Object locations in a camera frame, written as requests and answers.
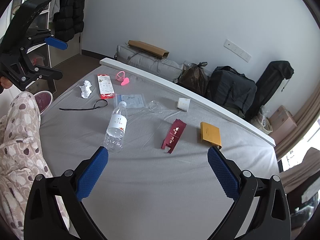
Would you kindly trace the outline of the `maroon slipper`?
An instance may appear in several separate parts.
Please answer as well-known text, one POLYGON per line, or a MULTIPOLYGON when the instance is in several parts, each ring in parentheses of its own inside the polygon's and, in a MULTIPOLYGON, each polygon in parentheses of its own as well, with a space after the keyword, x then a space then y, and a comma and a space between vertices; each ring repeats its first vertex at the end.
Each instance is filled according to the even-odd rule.
POLYGON ((50 91, 43 90, 34 94, 34 97, 38 105, 40 114, 42 115, 44 111, 52 104, 53 95, 50 91))

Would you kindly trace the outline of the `grey fabric storage bag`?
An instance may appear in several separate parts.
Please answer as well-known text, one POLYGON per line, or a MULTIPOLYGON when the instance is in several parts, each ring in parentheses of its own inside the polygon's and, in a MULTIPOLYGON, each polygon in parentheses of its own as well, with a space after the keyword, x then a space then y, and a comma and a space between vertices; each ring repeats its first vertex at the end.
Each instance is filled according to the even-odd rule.
POLYGON ((115 59, 168 81, 174 82, 183 72, 183 65, 169 59, 159 59, 128 44, 117 45, 115 59))

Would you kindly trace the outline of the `spotted pyjama leg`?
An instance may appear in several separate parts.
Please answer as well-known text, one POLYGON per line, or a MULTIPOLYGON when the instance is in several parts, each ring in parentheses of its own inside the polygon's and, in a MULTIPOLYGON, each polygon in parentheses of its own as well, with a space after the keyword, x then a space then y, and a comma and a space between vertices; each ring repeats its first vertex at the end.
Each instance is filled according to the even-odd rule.
POLYGON ((40 141, 41 115, 35 96, 18 94, 1 118, 1 215, 17 236, 24 236, 24 215, 35 177, 52 177, 40 141))

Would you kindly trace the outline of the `beige curtain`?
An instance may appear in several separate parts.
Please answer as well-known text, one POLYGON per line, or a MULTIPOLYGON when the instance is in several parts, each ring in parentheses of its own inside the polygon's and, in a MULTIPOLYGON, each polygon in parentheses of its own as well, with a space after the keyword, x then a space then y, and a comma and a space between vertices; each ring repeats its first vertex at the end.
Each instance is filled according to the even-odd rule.
POLYGON ((312 127, 313 123, 318 119, 320 108, 319 102, 320 91, 318 83, 316 89, 308 98, 306 103, 304 103, 304 105, 293 117, 297 127, 294 128, 293 131, 274 148, 277 161, 280 161, 285 154, 287 154, 301 141, 304 135, 306 135, 307 131, 312 127))

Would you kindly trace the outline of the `black duffel bag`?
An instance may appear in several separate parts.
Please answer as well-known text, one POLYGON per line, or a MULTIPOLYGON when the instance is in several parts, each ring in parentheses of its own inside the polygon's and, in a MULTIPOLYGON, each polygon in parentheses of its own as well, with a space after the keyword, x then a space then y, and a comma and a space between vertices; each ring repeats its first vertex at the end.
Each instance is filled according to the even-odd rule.
POLYGON ((251 107, 256 84, 230 66, 216 67, 208 81, 205 97, 215 104, 244 118, 251 107))

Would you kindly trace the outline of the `black hanging jacket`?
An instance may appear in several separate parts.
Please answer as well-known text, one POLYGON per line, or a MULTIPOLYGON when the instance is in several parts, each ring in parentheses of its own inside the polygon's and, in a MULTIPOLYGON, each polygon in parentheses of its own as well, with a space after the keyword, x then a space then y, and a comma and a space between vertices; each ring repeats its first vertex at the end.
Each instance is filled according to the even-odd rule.
POLYGON ((83 32, 85 0, 59 0, 59 6, 53 17, 54 35, 68 42, 75 34, 83 32))

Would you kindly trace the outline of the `white bed frame rail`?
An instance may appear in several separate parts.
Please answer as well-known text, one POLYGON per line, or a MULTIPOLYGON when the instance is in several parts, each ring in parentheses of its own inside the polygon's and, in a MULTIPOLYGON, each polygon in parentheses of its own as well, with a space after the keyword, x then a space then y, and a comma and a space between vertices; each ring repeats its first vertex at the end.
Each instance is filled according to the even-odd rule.
POLYGON ((117 70, 123 70, 126 73, 135 75, 137 77, 141 77, 145 80, 150 81, 151 83, 154 83, 156 85, 159 85, 163 88, 166 88, 172 92, 175 92, 181 96, 185 96, 186 98, 190 98, 193 101, 195 101, 198 105, 216 113, 217 115, 223 117, 224 119, 233 122, 239 126, 241 126, 242 128, 250 131, 251 133, 255 134, 256 136, 260 137, 261 139, 263 139, 264 141, 268 142, 272 147, 276 146, 275 141, 269 136, 266 135, 265 133, 263 133, 261 130, 257 129, 256 127, 254 127, 252 124, 250 124, 249 122, 246 122, 245 120, 243 120, 242 118, 240 118, 239 116, 231 113, 230 111, 224 109, 223 107, 211 102, 210 100, 186 89, 183 88, 173 82, 170 82, 166 79, 163 79, 159 76, 153 75, 151 73, 148 73, 146 71, 137 69, 133 66, 129 66, 127 64, 121 63, 119 61, 113 60, 113 59, 109 59, 108 57, 102 59, 99 61, 99 63, 102 66, 107 66, 113 69, 117 69, 117 70))

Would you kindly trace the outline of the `pink plastic frame toy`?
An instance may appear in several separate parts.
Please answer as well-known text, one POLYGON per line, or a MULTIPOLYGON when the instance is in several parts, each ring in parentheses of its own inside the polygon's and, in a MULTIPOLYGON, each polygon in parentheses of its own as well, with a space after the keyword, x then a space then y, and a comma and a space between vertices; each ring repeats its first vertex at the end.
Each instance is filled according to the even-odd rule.
POLYGON ((120 71, 116 74, 116 80, 120 82, 121 86, 125 86, 130 83, 129 78, 126 76, 124 71, 120 71))

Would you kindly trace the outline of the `dark plastic trash bag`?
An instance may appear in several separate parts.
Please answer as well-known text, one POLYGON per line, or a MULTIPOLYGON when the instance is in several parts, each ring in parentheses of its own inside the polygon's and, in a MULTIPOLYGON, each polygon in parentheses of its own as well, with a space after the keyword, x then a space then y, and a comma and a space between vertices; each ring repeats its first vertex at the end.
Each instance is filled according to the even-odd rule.
POLYGON ((200 96, 205 96, 208 76, 204 72, 207 62, 189 63, 184 62, 183 72, 177 80, 177 84, 200 96))

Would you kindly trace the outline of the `crumpled white tissue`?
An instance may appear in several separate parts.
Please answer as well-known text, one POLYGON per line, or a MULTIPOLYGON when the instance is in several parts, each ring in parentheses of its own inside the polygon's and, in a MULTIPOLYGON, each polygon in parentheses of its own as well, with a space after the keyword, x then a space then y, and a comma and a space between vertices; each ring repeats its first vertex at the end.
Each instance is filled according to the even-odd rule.
POLYGON ((90 81, 85 80, 84 84, 79 86, 80 90, 81 90, 81 97, 84 99, 89 98, 89 96, 91 95, 92 91, 91 91, 91 87, 92 84, 90 81))

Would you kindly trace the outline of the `clear plastic water bottle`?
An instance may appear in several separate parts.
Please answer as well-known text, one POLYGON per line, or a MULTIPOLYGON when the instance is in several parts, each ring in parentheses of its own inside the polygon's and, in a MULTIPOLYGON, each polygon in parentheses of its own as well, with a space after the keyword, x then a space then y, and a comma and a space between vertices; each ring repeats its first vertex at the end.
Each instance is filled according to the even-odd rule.
POLYGON ((110 152, 119 152, 123 148, 123 138, 127 126, 126 116, 126 102, 120 101, 112 112, 104 138, 104 147, 110 152))

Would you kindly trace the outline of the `white paper cup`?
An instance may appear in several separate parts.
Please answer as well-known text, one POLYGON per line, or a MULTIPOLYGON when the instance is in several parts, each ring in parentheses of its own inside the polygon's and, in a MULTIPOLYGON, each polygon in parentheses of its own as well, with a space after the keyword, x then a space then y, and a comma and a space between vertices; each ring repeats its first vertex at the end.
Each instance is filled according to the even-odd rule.
POLYGON ((190 99, 188 98, 179 98, 177 102, 177 108, 187 112, 190 106, 190 99))

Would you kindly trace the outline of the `stacked cardboard boxes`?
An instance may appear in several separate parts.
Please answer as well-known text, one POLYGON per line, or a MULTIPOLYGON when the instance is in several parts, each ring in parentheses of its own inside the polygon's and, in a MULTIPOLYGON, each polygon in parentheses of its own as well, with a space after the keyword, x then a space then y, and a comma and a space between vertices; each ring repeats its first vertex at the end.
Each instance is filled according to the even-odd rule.
POLYGON ((297 124, 291 113, 284 107, 280 106, 269 118, 273 131, 270 133, 277 144, 282 142, 296 127, 297 124))

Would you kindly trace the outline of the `long brown cardboard box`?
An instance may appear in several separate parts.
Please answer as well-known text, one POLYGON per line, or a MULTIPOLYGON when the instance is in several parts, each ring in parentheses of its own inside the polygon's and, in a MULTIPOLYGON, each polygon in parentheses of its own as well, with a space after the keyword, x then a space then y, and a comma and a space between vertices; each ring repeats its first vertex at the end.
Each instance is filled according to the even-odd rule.
POLYGON ((158 57, 159 59, 165 59, 169 55, 169 52, 167 50, 164 50, 162 48, 153 46, 142 41, 129 40, 128 45, 143 50, 153 56, 158 57))

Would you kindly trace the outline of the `white wall switch panel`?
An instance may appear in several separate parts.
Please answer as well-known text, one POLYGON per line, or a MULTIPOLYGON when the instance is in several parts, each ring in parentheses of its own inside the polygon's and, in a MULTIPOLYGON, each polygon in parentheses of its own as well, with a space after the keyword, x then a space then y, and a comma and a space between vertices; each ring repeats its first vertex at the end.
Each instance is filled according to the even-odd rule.
POLYGON ((226 40, 224 45, 225 48, 232 51, 234 54, 238 55, 240 58, 242 58, 244 61, 249 62, 252 58, 249 53, 244 51, 242 48, 231 42, 230 40, 226 40))

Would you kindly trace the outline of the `yellow cardboard box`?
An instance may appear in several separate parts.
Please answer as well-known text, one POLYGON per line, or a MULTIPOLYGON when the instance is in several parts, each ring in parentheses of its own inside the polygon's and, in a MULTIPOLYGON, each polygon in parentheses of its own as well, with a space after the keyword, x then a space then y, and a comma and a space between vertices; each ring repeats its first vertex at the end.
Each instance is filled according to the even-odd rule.
POLYGON ((222 148, 221 135, 218 127, 215 127, 214 125, 211 125, 206 122, 201 122, 200 129, 202 141, 210 142, 218 149, 222 148))

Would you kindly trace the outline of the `grey bed sheet mattress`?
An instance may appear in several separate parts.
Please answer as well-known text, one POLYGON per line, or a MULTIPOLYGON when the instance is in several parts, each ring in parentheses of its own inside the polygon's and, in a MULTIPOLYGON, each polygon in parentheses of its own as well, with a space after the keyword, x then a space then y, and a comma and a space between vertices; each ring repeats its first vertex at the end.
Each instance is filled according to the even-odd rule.
MULTIPOLYGON (((43 156, 52 174, 74 169, 103 144, 114 101, 93 109, 99 98, 99 67, 86 76, 92 83, 88 99, 79 80, 41 118, 43 156)), ((187 112, 176 108, 178 94, 141 77, 114 83, 118 94, 143 94, 164 106, 161 114, 148 107, 129 109, 123 149, 110 153, 108 164, 88 198, 87 211, 108 239, 207 239, 232 204, 207 161, 209 144, 201 141, 200 123, 219 128, 223 155, 255 176, 279 172, 273 147, 260 137, 192 102, 187 112), (186 127, 172 154, 161 149, 176 119, 186 127)))

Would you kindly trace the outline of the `clear plastic cup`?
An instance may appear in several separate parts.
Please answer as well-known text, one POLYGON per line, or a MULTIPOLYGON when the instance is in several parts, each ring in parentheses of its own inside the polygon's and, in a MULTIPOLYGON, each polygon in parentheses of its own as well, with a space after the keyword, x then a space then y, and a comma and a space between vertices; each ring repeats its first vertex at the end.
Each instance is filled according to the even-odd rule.
POLYGON ((149 110, 152 112, 152 113, 157 113, 157 114, 161 114, 163 113, 164 111, 164 106, 156 101, 156 100, 152 100, 150 103, 149 103, 149 110))

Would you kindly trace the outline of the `black upright bag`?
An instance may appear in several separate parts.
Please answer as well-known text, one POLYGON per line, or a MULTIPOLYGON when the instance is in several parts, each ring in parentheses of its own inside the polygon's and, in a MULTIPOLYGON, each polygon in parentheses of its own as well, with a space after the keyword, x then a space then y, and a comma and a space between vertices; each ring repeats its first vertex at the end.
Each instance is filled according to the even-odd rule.
POLYGON ((283 80, 289 80, 294 69, 288 61, 272 61, 256 82, 257 91, 253 103, 245 114, 245 120, 251 121, 259 112, 261 106, 272 98, 283 80))

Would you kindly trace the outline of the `red white snack package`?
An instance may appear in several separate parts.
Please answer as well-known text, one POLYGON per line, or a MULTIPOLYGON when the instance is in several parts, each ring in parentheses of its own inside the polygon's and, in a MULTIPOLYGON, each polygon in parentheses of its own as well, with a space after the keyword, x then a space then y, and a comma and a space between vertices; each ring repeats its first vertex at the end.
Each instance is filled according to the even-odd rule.
POLYGON ((100 91, 100 98, 105 100, 114 98, 115 92, 110 76, 107 74, 98 74, 97 78, 100 91))

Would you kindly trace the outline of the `clear zip bag with paper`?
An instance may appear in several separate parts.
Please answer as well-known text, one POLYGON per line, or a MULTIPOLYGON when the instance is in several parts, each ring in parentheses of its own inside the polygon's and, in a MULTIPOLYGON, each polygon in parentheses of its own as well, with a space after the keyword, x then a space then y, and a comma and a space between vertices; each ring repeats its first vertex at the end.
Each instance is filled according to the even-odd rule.
POLYGON ((117 107, 121 101, 126 102, 127 109, 143 109, 146 107, 143 94, 116 94, 114 107, 117 107))

